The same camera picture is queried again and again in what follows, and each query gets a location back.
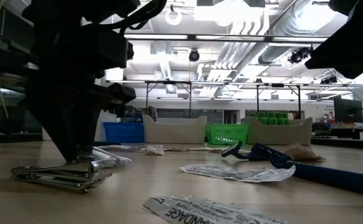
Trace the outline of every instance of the paper wrapper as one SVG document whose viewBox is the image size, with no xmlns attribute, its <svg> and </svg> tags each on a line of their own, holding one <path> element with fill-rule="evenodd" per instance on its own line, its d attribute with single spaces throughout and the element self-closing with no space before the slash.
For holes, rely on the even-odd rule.
<svg viewBox="0 0 363 224">
<path fill-rule="evenodd" d="M 198 174 L 220 179 L 257 183 L 285 180 L 295 173 L 296 167 L 293 166 L 290 169 L 262 169 L 238 172 L 233 168 L 225 166 L 196 164 L 180 167 L 180 169 L 189 174 Z"/>
<path fill-rule="evenodd" d="M 125 152 L 130 152 L 130 151 L 137 150 L 137 148 L 134 147 L 134 146 L 119 146 L 119 145 L 98 146 L 97 148 L 103 149 L 103 150 L 106 150 L 106 151 L 114 150 L 114 151 L 125 151 Z"/>
<path fill-rule="evenodd" d="M 294 161 L 304 161 L 304 160 L 313 160 L 313 161 L 324 161 L 325 158 L 321 156 L 317 156 L 312 150 L 310 146 L 302 146 L 301 144 L 294 143 L 288 146 L 283 147 L 281 152 L 285 153 L 288 156 L 291 156 Z"/>
<path fill-rule="evenodd" d="M 190 195 L 151 197 L 143 207 L 172 224 L 290 224 L 242 208 L 233 208 Z"/>
<path fill-rule="evenodd" d="M 146 155 L 163 156 L 163 145 L 148 146 L 145 152 Z"/>
</svg>

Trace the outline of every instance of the beige plastic bin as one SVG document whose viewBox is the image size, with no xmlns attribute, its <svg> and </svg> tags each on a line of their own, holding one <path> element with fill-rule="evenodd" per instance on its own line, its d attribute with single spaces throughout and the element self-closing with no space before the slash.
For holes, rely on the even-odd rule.
<svg viewBox="0 0 363 224">
<path fill-rule="evenodd" d="M 202 144 L 205 142 L 207 117 L 200 116 L 189 124 L 158 124 L 143 115 L 145 142 Z"/>
<path fill-rule="evenodd" d="M 246 117 L 241 119 L 241 122 L 243 124 L 250 124 L 248 144 L 311 144 L 312 118 L 290 121 L 290 123 L 294 125 L 265 125 L 261 124 L 261 122 L 254 117 Z"/>
</svg>

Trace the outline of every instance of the computer monitor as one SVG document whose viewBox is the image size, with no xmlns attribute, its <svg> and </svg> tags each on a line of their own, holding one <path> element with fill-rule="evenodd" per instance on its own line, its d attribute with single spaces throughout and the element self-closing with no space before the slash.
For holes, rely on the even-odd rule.
<svg viewBox="0 0 363 224">
<path fill-rule="evenodd" d="M 363 123 L 361 101 L 334 98 L 333 102 L 335 106 L 335 121 Z"/>
<path fill-rule="evenodd" d="M 158 121 L 158 112 L 156 112 L 156 108 L 153 106 L 148 107 L 148 116 L 152 117 L 152 119 L 157 122 Z"/>
</svg>

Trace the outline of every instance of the wooden table surface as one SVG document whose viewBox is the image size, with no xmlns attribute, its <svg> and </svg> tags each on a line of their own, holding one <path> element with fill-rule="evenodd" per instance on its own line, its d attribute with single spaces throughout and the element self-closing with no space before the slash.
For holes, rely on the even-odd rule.
<svg viewBox="0 0 363 224">
<path fill-rule="evenodd" d="M 363 172 L 362 149 L 312 148 L 327 159 L 317 164 Z M 249 184 L 179 170 L 180 166 L 188 164 L 222 164 L 236 170 L 262 169 L 271 168 L 269 162 L 224 159 L 220 154 L 202 151 L 166 152 L 164 156 L 114 153 L 129 157 L 132 164 L 116 168 L 112 177 L 90 193 L 78 194 L 10 179 L 12 167 L 63 164 L 52 142 L 0 144 L 0 223 L 160 224 L 166 222 L 145 212 L 142 204 L 152 196 L 181 194 L 249 208 L 293 223 L 363 223 L 363 195 L 360 194 L 296 177 L 282 182 Z"/>
</svg>

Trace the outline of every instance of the blue plastic basket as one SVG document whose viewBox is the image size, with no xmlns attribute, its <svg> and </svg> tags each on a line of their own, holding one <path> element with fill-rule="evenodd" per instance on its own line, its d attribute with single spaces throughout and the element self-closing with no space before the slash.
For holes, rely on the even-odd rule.
<svg viewBox="0 0 363 224">
<path fill-rule="evenodd" d="M 104 122 L 105 137 L 108 142 L 143 142 L 144 126 L 142 123 Z"/>
</svg>

